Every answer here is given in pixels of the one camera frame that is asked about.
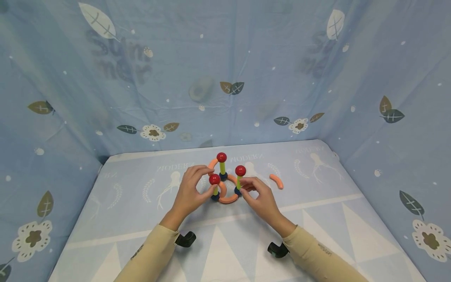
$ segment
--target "blue fabric wall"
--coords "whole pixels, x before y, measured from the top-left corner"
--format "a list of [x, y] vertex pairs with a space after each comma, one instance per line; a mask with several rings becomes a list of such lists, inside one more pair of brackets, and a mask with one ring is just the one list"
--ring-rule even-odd
[[[317, 106], [337, 107], [320, 137], [428, 281], [451, 275], [450, 8], [449, 1], [373, 2], [346, 58], [331, 62], [333, 101]], [[390, 124], [380, 117], [383, 96], [403, 119]], [[411, 204], [401, 201], [409, 196]], [[414, 229], [418, 220], [426, 230]], [[426, 244], [424, 231], [439, 246]]]
[[[0, 0], [8, 281], [48, 278], [110, 155], [315, 138], [339, 154], [425, 277], [449, 277], [449, 261], [412, 237], [414, 219], [451, 233], [451, 4], [425, 2]], [[379, 111], [384, 96], [390, 112]], [[405, 117], [380, 117], [391, 113]], [[422, 205], [417, 215], [400, 190]], [[34, 221], [28, 228], [51, 244], [20, 262], [12, 244]]]

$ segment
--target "white triangle pattern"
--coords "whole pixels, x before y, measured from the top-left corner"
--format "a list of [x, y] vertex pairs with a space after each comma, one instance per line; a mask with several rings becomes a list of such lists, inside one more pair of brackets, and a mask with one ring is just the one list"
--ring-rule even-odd
[[213, 233], [201, 281], [250, 281], [218, 226]]
[[302, 271], [296, 268], [290, 255], [286, 255], [281, 259], [276, 259], [268, 253], [268, 245], [271, 242], [279, 244], [281, 243], [281, 239], [271, 236], [271, 234], [263, 227], [260, 228], [257, 262], [255, 266], [255, 282], [283, 281], [304, 277]]
[[407, 269], [409, 270], [410, 276], [413, 282], [426, 282], [424, 277], [421, 275], [420, 271], [415, 267], [414, 263], [409, 259], [408, 256], [404, 255], [405, 264], [407, 264]]
[[399, 249], [342, 203], [357, 263], [399, 253]]
[[117, 245], [114, 243], [113, 248], [106, 256], [102, 265], [97, 270], [94, 278], [91, 282], [111, 282], [116, 279], [121, 271], [119, 262], [119, 253], [117, 251]]
[[169, 264], [160, 274], [158, 282], [186, 282], [185, 273], [176, 256], [172, 256]]
[[302, 213], [304, 215], [305, 230], [312, 234], [318, 241], [329, 248], [332, 252], [344, 259], [345, 262], [349, 264], [355, 263], [351, 256], [349, 256], [305, 210], [303, 210]]
[[363, 277], [366, 278], [366, 280], [368, 280], [368, 282], [374, 282], [374, 279], [371, 278], [371, 276], [366, 273], [360, 266], [357, 265], [357, 271], [363, 275]]

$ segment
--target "leaf print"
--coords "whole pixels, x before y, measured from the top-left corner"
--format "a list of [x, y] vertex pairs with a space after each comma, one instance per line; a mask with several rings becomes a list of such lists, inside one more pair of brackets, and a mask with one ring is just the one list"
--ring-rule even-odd
[[338, 35], [343, 29], [345, 23], [345, 14], [340, 10], [333, 10], [327, 23], [327, 37], [330, 40], [338, 40]]
[[315, 122], [319, 120], [323, 115], [324, 113], [317, 113], [316, 115], [313, 115], [312, 118], [310, 119], [310, 122]]
[[388, 123], [395, 123], [403, 119], [405, 115], [398, 110], [391, 109], [384, 113], [383, 118]]
[[122, 186], [119, 183], [114, 184], [113, 189], [116, 191], [116, 197], [106, 209], [113, 208], [119, 202], [120, 197], [122, 196]]
[[382, 97], [381, 103], [379, 104], [379, 112], [384, 115], [389, 110], [391, 110], [390, 100], [386, 96], [384, 96]]
[[152, 201], [149, 198], [149, 188], [152, 186], [152, 184], [155, 182], [155, 179], [151, 178], [146, 185], [144, 185], [143, 188], [143, 199], [146, 201], [146, 203], [151, 203]]
[[178, 122], [171, 122], [163, 126], [163, 130], [166, 132], [172, 132], [175, 131], [179, 127]]
[[47, 101], [37, 101], [28, 105], [28, 109], [40, 115], [48, 115], [53, 112], [53, 107]]
[[48, 216], [53, 209], [53, 196], [50, 191], [47, 191], [44, 196], [42, 196], [39, 205], [37, 206], [37, 216], [45, 218]]
[[224, 93], [230, 94], [230, 91], [232, 89], [232, 84], [231, 83], [221, 81], [221, 82], [219, 82], [219, 84], [221, 85], [221, 89], [222, 89], [222, 91], [224, 91]]
[[290, 119], [286, 116], [279, 116], [278, 118], [274, 119], [274, 122], [278, 125], [284, 126], [290, 123]]
[[136, 134], [138, 132], [138, 130], [131, 125], [119, 125], [117, 129], [128, 134]]
[[241, 92], [241, 90], [243, 90], [243, 88], [244, 88], [244, 82], [234, 83], [232, 85], [232, 90], [231, 90], [230, 94], [237, 95]]
[[415, 200], [412, 196], [407, 194], [406, 192], [399, 191], [399, 198], [401, 199], [402, 204], [413, 214], [420, 215], [424, 221], [424, 208]]
[[93, 7], [89, 4], [85, 3], [78, 3], [80, 6], [80, 9], [82, 11], [83, 16], [89, 23], [89, 25], [103, 38], [106, 39], [116, 39], [116, 29], [113, 25], [113, 22], [110, 20], [110, 18], [97, 9], [96, 7]]
[[0, 264], [0, 282], [6, 282], [10, 274], [11, 265], [9, 265], [9, 262], [7, 264]]

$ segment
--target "finger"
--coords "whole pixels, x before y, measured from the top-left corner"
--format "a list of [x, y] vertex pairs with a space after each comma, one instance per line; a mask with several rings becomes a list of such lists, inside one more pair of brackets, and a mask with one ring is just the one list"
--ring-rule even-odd
[[207, 191], [201, 194], [202, 203], [206, 202], [211, 196], [213, 196], [213, 192], [218, 185], [211, 185]]
[[241, 195], [243, 199], [248, 203], [248, 205], [252, 208], [254, 206], [255, 199], [249, 195], [249, 192], [246, 189], [240, 189]]
[[197, 170], [199, 170], [201, 168], [206, 168], [206, 167], [207, 167], [206, 165], [190, 166], [186, 170], [186, 176], [192, 177], [196, 173]]
[[208, 167], [201, 168], [193, 175], [193, 177], [191, 179], [196, 181], [196, 184], [197, 184], [203, 175], [206, 175], [206, 174], [208, 174], [210, 172], [214, 172], [214, 171], [215, 171], [214, 169], [211, 169]]
[[246, 189], [248, 192], [249, 191], [255, 191], [255, 188], [254, 188], [254, 186], [252, 184], [243, 185], [243, 186], [241, 186], [241, 189]]
[[270, 189], [266, 184], [264, 184], [257, 177], [243, 177], [239, 180], [239, 182], [244, 185], [251, 184], [253, 187], [255, 187], [255, 189], [258, 193], [260, 193], [261, 191], [264, 191], [265, 189]]

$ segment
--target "person's right hand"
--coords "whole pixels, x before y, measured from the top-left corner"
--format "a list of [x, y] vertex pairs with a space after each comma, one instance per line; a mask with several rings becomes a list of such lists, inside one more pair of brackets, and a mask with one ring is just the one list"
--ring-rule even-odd
[[[261, 219], [271, 225], [274, 220], [280, 217], [281, 213], [271, 188], [257, 177], [243, 177], [239, 181], [241, 183], [240, 192], [243, 198]], [[252, 198], [249, 195], [250, 191], [257, 191], [258, 197], [256, 199]]]
[[[244, 200], [255, 211], [255, 213], [274, 230], [280, 234], [282, 238], [288, 237], [296, 229], [296, 225], [282, 215], [277, 207], [276, 200], [272, 194], [271, 188], [263, 183], [257, 177], [241, 178], [242, 185], [240, 192]], [[256, 199], [249, 195], [249, 191], [257, 191]]]

